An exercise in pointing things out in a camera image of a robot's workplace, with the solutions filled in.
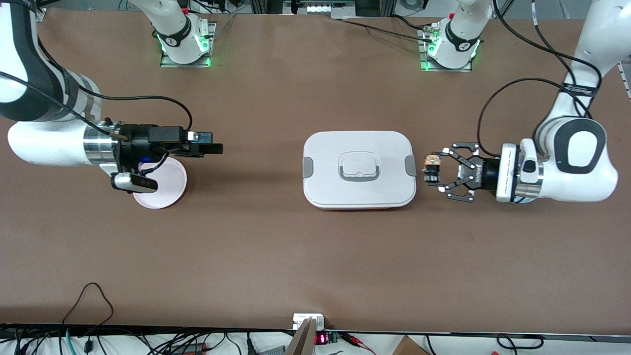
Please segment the white floor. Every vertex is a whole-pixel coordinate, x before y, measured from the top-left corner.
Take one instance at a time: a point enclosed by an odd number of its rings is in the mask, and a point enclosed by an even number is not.
[[[354,334],[364,344],[371,347],[377,355],[391,355],[402,338],[402,335],[389,334]],[[241,355],[247,354],[247,345],[245,343],[245,333],[230,333],[228,336],[236,342],[241,350]],[[207,346],[214,346],[223,334],[211,334],[208,337]],[[149,342],[155,346],[172,338],[172,335],[152,335],[147,336]],[[427,341],[422,335],[412,335],[411,338],[427,350]],[[287,346],[291,341],[291,337],[281,332],[251,333],[252,343],[257,352],[264,352],[279,346]],[[83,344],[86,338],[71,338],[73,347],[77,355],[83,355]],[[96,338],[94,340],[94,350],[91,355],[103,355],[103,351],[98,346]],[[101,341],[107,355],[145,355],[149,353],[149,349],[137,338],[130,335],[111,335],[101,336]],[[497,345],[495,338],[480,337],[451,337],[434,335],[431,337],[432,345],[436,355],[491,355],[493,351],[497,351],[500,355],[513,355],[513,351],[502,349]],[[517,346],[532,346],[538,343],[538,340],[522,340],[516,339]],[[35,342],[32,343],[27,354],[30,355],[34,349]],[[13,354],[15,349],[15,341],[0,344],[0,354]],[[70,355],[68,345],[65,339],[62,339],[63,355]],[[325,346],[316,346],[315,355],[329,355],[343,351],[340,355],[371,355],[368,351],[353,347],[345,342],[328,344]],[[41,355],[59,355],[59,339],[47,339],[40,348],[38,354]],[[623,355],[631,354],[631,344],[617,344],[606,342],[581,342],[566,340],[546,340],[543,347],[538,350],[519,350],[519,355]],[[216,349],[207,352],[207,355],[239,355],[237,346],[231,342],[224,340]]]

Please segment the metal frame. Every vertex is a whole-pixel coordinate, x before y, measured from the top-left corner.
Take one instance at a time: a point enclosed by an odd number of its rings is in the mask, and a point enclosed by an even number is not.
[[[317,317],[304,318],[292,341],[289,343],[285,355],[313,355],[317,329]]]

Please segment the robot logo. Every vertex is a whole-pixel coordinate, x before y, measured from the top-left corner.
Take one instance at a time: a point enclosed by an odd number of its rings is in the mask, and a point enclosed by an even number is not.
[[[171,47],[175,47],[177,46],[177,41],[171,37],[167,38],[164,40],[168,45],[170,45]]]

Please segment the black cable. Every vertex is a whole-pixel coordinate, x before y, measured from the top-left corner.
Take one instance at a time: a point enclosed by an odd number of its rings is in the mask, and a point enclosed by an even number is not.
[[[101,336],[99,336],[97,334],[97,342],[98,342],[98,346],[101,348],[101,351],[103,352],[103,355],[107,355],[107,351],[105,351],[105,348],[103,347],[103,343],[101,343]]]
[[[383,28],[374,27],[374,26],[370,26],[370,25],[364,25],[363,23],[346,21],[346,20],[340,20],[340,21],[342,21],[343,23],[350,23],[351,25],[361,26],[361,27],[369,28],[371,30],[375,30],[375,31],[383,32],[383,33],[388,33],[389,35],[393,35],[393,36],[399,36],[399,37],[409,38],[409,39],[413,39],[413,40],[420,40],[421,42],[426,42],[426,43],[431,43],[432,42],[432,40],[430,40],[430,39],[424,39],[424,38],[420,38],[420,37],[417,37],[417,36],[404,35],[403,33],[397,33],[397,32],[393,32],[393,31],[388,31],[388,30],[384,30]]]
[[[206,339],[208,339],[208,337],[209,337],[209,336],[210,336],[210,334],[208,334],[208,335],[204,338],[204,344],[206,343]],[[218,342],[215,346],[211,347],[211,348],[210,348],[210,350],[212,350],[212,349],[214,349],[214,348],[218,347],[218,346],[219,346],[219,345],[220,345],[220,344],[221,344],[224,340],[226,340],[226,333],[224,333],[224,334],[223,334],[223,338],[221,338],[221,340],[219,340],[219,342]]]
[[[87,119],[87,118],[85,118],[85,117],[81,116],[80,114],[78,114],[75,110],[73,110],[73,109],[72,109],[72,107],[70,107],[70,106],[68,106],[68,105],[66,105],[66,104],[63,104],[63,103],[61,103],[61,102],[57,101],[55,98],[53,98],[53,97],[52,97],[52,96],[50,96],[49,94],[47,94],[47,93],[45,93],[45,92],[41,91],[40,89],[38,89],[37,87],[35,87],[35,85],[32,85],[31,83],[29,83],[29,82],[27,82],[27,81],[24,81],[24,80],[22,80],[22,79],[20,79],[20,78],[18,78],[18,77],[16,77],[16,76],[13,76],[13,75],[11,75],[11,74],[5,73],[5,72],[3,72],[3,71],[0,71],[0,76],[2,76],[3,78],[9,79],[9,80],[13,80],[13,81],[15,81],[15,82],[17,82],[17,83],[20,83],[20,84],[22,84],[22,85],[26,86],[26,87],[27,87],[27,88],[29,88],[29,89],[32,89],[33,91],[35,91],[35,92],[37,92],[38,94],[40,94],[41,96],[43,96],[45,99],[47,99],[47,100],[51,101],[53,104],[55,104],[55,105],[59,106],[60,108],[65,109],[65,110],[66,110],[66,111],[68,111],[70,114],[72,114],[73,116],[77,117],[78,119],[80,119],[81,121],[83,121],[83,122],[84,122],[85,124],[87,124],[88,126],[90,126],[90,127],[94,128],[95,130],[97,130],[97,131],[99,131],[99,132],[103,133],[103,134],[104,134],[104,135],[106,135],[106,136],[110,136],[110,137],[113,137],[113,138],[116,138],[116,139],[123,139],[123,138],[124,138],[124,139],[127,139],[126,137],[123,137],[123,136],[117,135],[117,134],[112,133],[112,132],[105,131],[103,128],[98,127],[96,124],[92,123],[89,119]]]
[[[501,88],[499,88],[496,92],[493,93],[493,95],[491,95],[491,97],[488,98],[487,102],[485,102],[484,106],[482,107],[482,111],[480,112],[480,117],[478,118],[478,132],[477,132],[477,138],[478,138],[478,143],[480,144],[480,149],[485,152],[487,155],[491,156],[491,157],[496,157],[499,158],[500,155],[499,154],[495,154],[495,153],[491,153],[488,150],[486,150],[484,148],[484,146],[482,145],[482,141],[480,140],[480,131],[481,131],[481,127],[482,127],[482,117],[484,116],[484,112],[487,110],[488,105],[491,103],[491,101],[500,93],[502,92],[504,89],[506,89],[507,87],[514,85],[516,83],[520,83],[522,81],[540,81],[542,83],[546,83],[549,85],[552,85],[554,87],[556,87],[557,89],[567,93],[568,95],[570,95],[577,103],[578,105],[585,110],[585,113],[587,114],[587,117],[589,119],[593,119],[591,112],[589,112],[589,109],[587,108],[587,106],[585,106],[585,104],[582,103],[582,101],[579,100],[579,98],[570,90],[568,90],[567,88],[565,88],[563,85],[559,85],[557,83],[555,83],[554,81],[548,80],[548,79],[544,79],[544,78],[521,78],[521,79],[516,79],[511,81],[510,83],[502,86]]]
[[[105,100],[112,100],[112,101],[165,100],[165,101],[173,102],[174,104],[181,107],[189,116],[189,125],[186,127],[186,130],[189,131],[193,125],[193,115],[191,114],[191,110],[189,110],[189,108],[186,107],[186,105],[179,102],[178,100],[172,99],[167,96],[161,96],[161,95],[108,96],[108,95],[103,95],[102,93],[96,93],[88,88],[82,87],[81,85],[79,86],[79,88],[92,96],[100,97],[101,99],[105,99]]]
[[[592,63],[590,63],[588,61],[584,61],[582,59],[570,56],[570,55],[565,54],[565,53],[552,51],[552,50],[550,50],[550,49],[548,49],[548,48],[546,48],[546,47],[544,47],[544,46],[542,46],[542,45],[540,45],[540,44],[538,44],[536,42],[533,42],[532,40],[529,40],[529,39],[525,38],[519,32],[515,31],[508,23],[506,23],[506,21],[504,20],[504,17],[502,16],[502,14],[500,14],[499,6],[497,6],[497,0],[493,0],[493,8],[495,8],[495,14],[497,15],[497,18],[500,20],[500,22],[502,22],[503,26],[510,33],[515,35],[517,38],[523,40],[524,42],[528,43],[529,45],[531,45],[531,46],[533,46],[535,48],[541,49],[542,51],[548,52],[550,54],[555,54],[555,55],[558,55],[558,56],[563,57],[565,59],[573,60],[573,61],[576,61],[576,62],[581,63],[581,64],[585,64],[586,66],[592,68],[596,72],[596,74],[598,75],[598,84],[596,85],[596,88],[597,89],[600,88],[600,85],[603,82],[603,76],[600,73],[600,70],[595,65],[593,65]]]
[[[107,299],[107,297],[105,296],[105,293],[103,292],[103,289],[101,288],[101,285],[97,284],[96,282],[88,282],[85,286],[83,286],[83,289],[81,290],[81,293],[79,294],[79,298],[77,298],[77,300],[74,303],[73,307],[70,308],[68,313],[66,313],[66,315],[64,316],[64,319],[61,320],[62,327],[66,324],[66,319],[68,319],[68,316],[70,315],[70,313],[72,313],[74,311],[74,309],[77,307],[77,305],[81,301],[81,298],[83,297],[83,293],[85,292],[85,290],[90,285],[94,285],[94,286],[97,287],[98,291],[101,293],[101,297],[103,297],[103,300],[107,303],[107,305],[110,308],[110,315],[107,316],[107,318],[104,321],[102,321],[99,324],[95,325],[93,328],[99,327],[99,326],[103,325],[105,322],[107,322],[108,320],[112,319],[112,317],[114,316],[114,306],[112,306],[112,303],[110,302],[110,300]]]
[[[156,165],[152,166],[149,169],[140,170],[140,172],[139,172],[140,175],[145,176],[145,175],[147,175],[149,173],[152,173],[152,172],[158,170],[158,168],[161,167],[162,164],[164,164],[164,162],[167,161],[168,155],[169,155],[169,152],[165,152],[164,155],[162,155],[162,159],[160,159],[160,161]]]
[[[61,1],[61,0],[44,0],[44,1],[39,1],[39,2],[37,2],[37,7],[41,8],[41,7],[46,6],[46,5],[58,3],[59,1]]]
[[[576,85],[576,76],[574,75],[574,71],[572,70],[572,68],[570,68],[570,66],[563,60],[563,58],[561,56],[558,55],[558,51],[556,51],[552,45],[548,42],[548,40],[546,40],[546,37],[543,36],[543,33],[541,33],[541,29],[539,28],[539,23],[537,22],[537,15],[536,15],[536,10],[535,10],[535,0],[531,0],[531,4],[532,4],[532,8],[533,8],[533,25],[534,25],[534,30],[537,32],[537,36],[539,36],[539,38],[541,39],[541,41],[543,42],[543,44],[546,45],[546,47],[555,52],[554,56],[557,58],[557,60],[559,62],[561,62],[561,65],[563,65],[563,67],[565,68],[565,70],[567,71],[567,73],[570,75],[571,79],[572,79],[572,84]],[[576,110],[577,113],[580,113],[579,108],[576,104],[576,101],[574,101],[574,109]]]
[[[536,21],[535,12],[533,12],[533,21]],[[556,51],[548,42],[548,40],[546,40],[546,37],[543,36],[543,33],[541,33],[541,29],[539,29],[538,22],[534,22],[534,29],[537,31],[537,35],[539,36],[543,44],[545,44],[546,47],[553,52],[554,56],[557,57],[558,61],[561,62],[561,65],[563,65],[563,67],[565,67],[565,70],[570,74],[570,76],[572,77],[572,83],[576,84],[576,76],[574,76],[572,68],[570,68],[570,66],[563,60],[563,58],[558,55],[558,51]]]
[[[216,8],[216,7],[214,7],[214,6],[204,5],[204,4],[202,4],[199,0],[192,0],[192,1],[193,1],[193,2],[195,2],[195,3],[198,3],[201,7],[203,7],[203,8],[204,8],[204,9],[206,9],[206,10],[208,10],[208,12],[210,12],[210,13],[213,13],[212,11],[210,11],[211,9],[214,9],[214,10],[219,10],[219,11],[221,11],[221,12],[224,12],[224,11],[225,11],[225,12],[227,12],[227,13],[231,13],[230,11],[228,11],[228,10],[226,10],[226,9],[221,9],[221,8]]]
[[[35,345],[35,349],[33,350],[33,352],[31,352],[31,355],[37,355],[37,349],[39,349],[40,345],[43,344],[44,341],[46,341],[46,338],[48,338],[53,333],[53,331],[54,329],[52,328],[50,332],[48,332],[48,334],[46,334],[44,338],[42,338],[41,341],[37,342],[37,344]]]
[[[394,17],[394,18],[398,18],[399,20],[403,21],[407,26],[410,26],[411,28],[414,28],[415,30],[423,30],[423,28],[425,28],[425,26],[429,26],[432,23],[426,23],[424,25],[419,25],[416,26],[414,25],[412,22],[408,21],[407,18],[401,16],[401,15],[397,15],[396,13],[393,13],[392,15],[390,15],[390,17]]]
[[[425,337],[427,338],[427,346],[430,348],[430,352],[432,353],[432,355],[436,355],[436,352],[433,350],[433,347],[432,347],[432,341],[430,340],[430,336],[426,334]]]
[[[39,45],[40,49],[42,50],[42,53],[44,53],[44,56],[50,61],[50,63],[53,65],[53,67],[55,67],[57,70],[59,70],[64,77],[67,75],[66,73],[66,69],[64,67],[62,67],[56,60],[55,58],[53,58],[51,56],[51,54],[46,50],[46,47],[44,47],[44,44],[42,43],[42,41],[39,39],[39,37],[37,37],[37,44]],[[92,95],[92,96],[96,96],[96,97],[100,97],[101,99],[105,99],[105,100],[112,100],[112,101],[131,101],[131,100],[150,100],[150,99],[154,99],[154,100],[166,100],[169,102],[173,102],[174,104],[178,105],[179,107],[181,107],[184,112],[186,112],[186,114],[189,116],[189,125],[186,128],[186,130],[190,130],[192,125],[193,125],[193,115],[191,114],[191,111],[189,110],[188,107],[186,107],[186,105],[184,105],[183,103],[179,102],[178,100],[172,99],[170,97],[166,97],[166,96],[161,96],[161,95],[142,95],[142,96],[108,96],[108,95],[103,95],[102,93],[96,93],[93,92],[90,89],[87,89],[81,85],[79,85],[79,88]]]
[[[237,343],[235,343],[234,341],[232,341],[232,339],[228,336],[228,333],[224,333],[226,335],[226,339],[228,339],[229,342],[235,344],[235,346],[237,347],[237,350],[239,350],[239,355],[243,355],[241,353],[241,347],[239,345],[237,345]]]
[[[506,346],[506,345],[502,344],[500,339],[508,340],[509,343],[510,343],[510,346]],[[517,350],[537,350],[537,349],[541,348],[543,346],[543,337],[538,337],[538,339],[539,339],[540,343],[535,345],[535,346],[515,346],[515,343],[506,334],[498,334],[497,337],[495,338],[495,341],[497,341],[497,345],[503,347],[506,350],[513,350],[515,352],[515,355],[519,355],[517,353]]]

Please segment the white plate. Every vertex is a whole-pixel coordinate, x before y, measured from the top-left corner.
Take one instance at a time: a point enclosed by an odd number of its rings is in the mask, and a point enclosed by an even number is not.
[[[149,169],[157,163],[143,163],[141,169]],[[154,193],[134,193],[134,198],[146,208],[159,209],[173,205],[182,197],[188,177],[186,169],[179,161],[167,158],[158,170],[147,174],[158,182],[158,191]]]

